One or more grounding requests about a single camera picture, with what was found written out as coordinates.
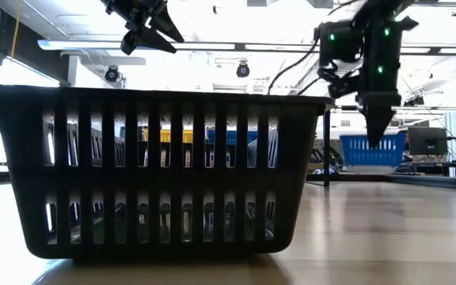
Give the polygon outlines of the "black computer monitor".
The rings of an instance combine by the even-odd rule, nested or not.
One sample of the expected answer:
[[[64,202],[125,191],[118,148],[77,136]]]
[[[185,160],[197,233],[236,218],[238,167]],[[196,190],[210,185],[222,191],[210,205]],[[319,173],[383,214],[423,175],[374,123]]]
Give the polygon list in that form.
[[[441,127],[409,127],[408,145],[411,155],[447,154],[447,132]]]

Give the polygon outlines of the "black plastic basket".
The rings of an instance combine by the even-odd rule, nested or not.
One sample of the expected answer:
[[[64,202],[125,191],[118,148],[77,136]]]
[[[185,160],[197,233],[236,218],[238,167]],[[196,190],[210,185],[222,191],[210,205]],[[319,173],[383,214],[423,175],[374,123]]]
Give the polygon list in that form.
[[[282,251],[317,119],[332,106],[327,97],[0,85],[25,244],[46,259]],[[171,142],[160,142],[161,129]],[[248,131],[257,140],[247,143]]]

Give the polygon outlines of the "dark ceiling beam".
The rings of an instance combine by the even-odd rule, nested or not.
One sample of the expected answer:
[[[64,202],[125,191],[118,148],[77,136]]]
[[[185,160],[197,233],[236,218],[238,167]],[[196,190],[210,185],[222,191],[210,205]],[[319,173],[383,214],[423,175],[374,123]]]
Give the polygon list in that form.
[[[41,49],[38,40],[42,36],[25,25],[24,19],[23,13],[17,18],[0,7],[0,66],[4,59],[13,57],[66,86],[68,58],[62,57],[59,51]]]

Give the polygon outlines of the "white overhead beam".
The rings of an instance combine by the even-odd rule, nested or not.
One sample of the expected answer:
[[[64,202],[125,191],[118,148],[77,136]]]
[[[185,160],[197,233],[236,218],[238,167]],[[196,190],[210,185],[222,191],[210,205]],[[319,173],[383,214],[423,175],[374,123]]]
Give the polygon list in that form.
[[[62,57],[69,60],[67,81],[73,87],[124,89],[127,77],[124,73],[133,67],[146,65],[141,57],[114,56],[106,51],[62,51]],[[108,66],[117,65],[120,72],[118,82],[107,82],[105,72]]]

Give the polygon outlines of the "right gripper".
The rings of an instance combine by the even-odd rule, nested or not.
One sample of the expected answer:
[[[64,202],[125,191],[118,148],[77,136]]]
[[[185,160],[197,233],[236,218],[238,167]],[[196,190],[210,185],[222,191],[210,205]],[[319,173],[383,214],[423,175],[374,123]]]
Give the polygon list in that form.
[[[363,72],[359,81],[358,103],[367,124],[370,148],[375,148],[390,125],[396,111],[390,106],[401,104],[397,90],[397,72]]]

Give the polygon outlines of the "long white light bar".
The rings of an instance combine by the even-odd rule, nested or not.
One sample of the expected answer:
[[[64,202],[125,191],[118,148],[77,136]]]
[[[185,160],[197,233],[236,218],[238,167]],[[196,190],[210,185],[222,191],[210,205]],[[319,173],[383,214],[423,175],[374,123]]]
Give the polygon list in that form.
[[[222,51],[222,52],[267,52],[267,53],[306,53],[307,44],[268,44],[237,42],[172,42],[177,51]],[[38,40],[38,45],[46,51],[105,50],[119,51],[119,41],[102,40]],[[402,55],[456,56],[456,46],[403,45]]]

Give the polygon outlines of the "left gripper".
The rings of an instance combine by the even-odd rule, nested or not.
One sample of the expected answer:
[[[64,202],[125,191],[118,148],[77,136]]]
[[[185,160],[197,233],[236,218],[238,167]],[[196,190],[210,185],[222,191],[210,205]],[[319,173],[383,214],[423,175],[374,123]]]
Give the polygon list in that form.
[[[101,0],[105,12],[110,15],[116,13],[126,21],[125,27],[136,30],[136,47],[153,48],[175,54],[176,48],[159,32],[165,34],[178,43],[184,43],[184,38],[173,23],[166,0]],[[150,20],[153,28],[143,28]]]

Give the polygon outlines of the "yellow plastic basket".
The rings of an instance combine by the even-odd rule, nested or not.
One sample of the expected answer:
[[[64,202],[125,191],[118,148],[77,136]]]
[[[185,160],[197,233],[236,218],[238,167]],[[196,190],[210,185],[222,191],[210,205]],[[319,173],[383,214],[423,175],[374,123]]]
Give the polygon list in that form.
[[[142,130],[142,140],[147,141],[149,137],[149,130],[143,128]],[[161,143],[170,143],[172,139],[171,130],[160,130],[160,142]],[[183,130],[182,135],[183,143],[193,143],[193,130]]]

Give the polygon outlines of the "blue plastic basket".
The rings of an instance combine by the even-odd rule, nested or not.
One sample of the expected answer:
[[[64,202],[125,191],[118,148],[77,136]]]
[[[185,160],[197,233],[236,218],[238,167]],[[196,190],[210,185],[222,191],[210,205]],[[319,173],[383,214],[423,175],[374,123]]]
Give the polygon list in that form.
[[[247,134],[247,143],[251,143],[257,140],[257,133],[258,131],[248,131]],[[215,144],[215,130],[207,130],[207,143]],[[228,145],[235,145],[237,143],[237,132],[236,131],[228,131],[226,133],[226,143]]]
[[[342,135],[344,164],[398,167],[405,150],[405,133],[383,135],[375,147],[370,147],[366,135]]]

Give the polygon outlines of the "black aluminium mounting frame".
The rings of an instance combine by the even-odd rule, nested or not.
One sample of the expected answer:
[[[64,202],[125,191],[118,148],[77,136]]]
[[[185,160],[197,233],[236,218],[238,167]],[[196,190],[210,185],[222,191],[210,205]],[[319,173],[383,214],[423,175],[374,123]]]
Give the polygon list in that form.
[[[387,175],[386,180],[398,184],[415,184],[426,187],[456,189],[456,177]]]

